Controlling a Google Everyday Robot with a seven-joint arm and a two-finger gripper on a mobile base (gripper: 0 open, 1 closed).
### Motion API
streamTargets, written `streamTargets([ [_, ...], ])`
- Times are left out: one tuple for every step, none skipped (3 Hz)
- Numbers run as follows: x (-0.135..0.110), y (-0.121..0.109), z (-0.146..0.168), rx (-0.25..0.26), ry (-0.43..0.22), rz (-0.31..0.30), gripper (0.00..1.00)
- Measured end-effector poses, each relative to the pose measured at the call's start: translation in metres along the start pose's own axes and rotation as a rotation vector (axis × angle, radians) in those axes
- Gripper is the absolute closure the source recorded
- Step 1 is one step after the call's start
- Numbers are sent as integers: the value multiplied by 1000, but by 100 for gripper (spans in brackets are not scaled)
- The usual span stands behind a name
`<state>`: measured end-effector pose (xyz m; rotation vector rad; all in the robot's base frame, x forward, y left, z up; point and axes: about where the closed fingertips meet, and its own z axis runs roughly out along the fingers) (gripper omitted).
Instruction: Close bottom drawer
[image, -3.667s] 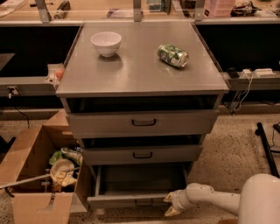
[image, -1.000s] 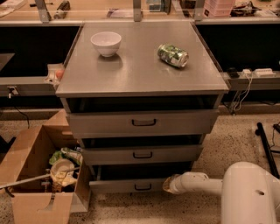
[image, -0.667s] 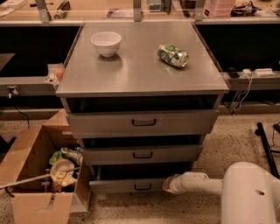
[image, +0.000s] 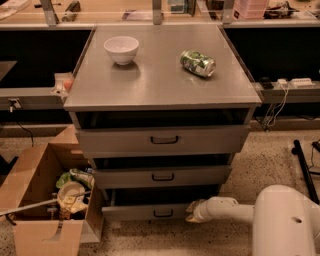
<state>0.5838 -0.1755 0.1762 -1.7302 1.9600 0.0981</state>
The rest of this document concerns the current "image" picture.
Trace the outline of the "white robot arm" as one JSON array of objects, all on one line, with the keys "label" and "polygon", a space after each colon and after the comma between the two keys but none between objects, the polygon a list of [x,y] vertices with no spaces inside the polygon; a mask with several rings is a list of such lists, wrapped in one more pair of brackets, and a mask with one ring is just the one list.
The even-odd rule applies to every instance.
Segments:
[{"label": "white robot arm", "polygon": [[192,202],[186,220],[204,223],[233,219],[252,225],[252,256],[317,256],[320,205],[284,185],[264,188],[253,205],[231,197]]}]

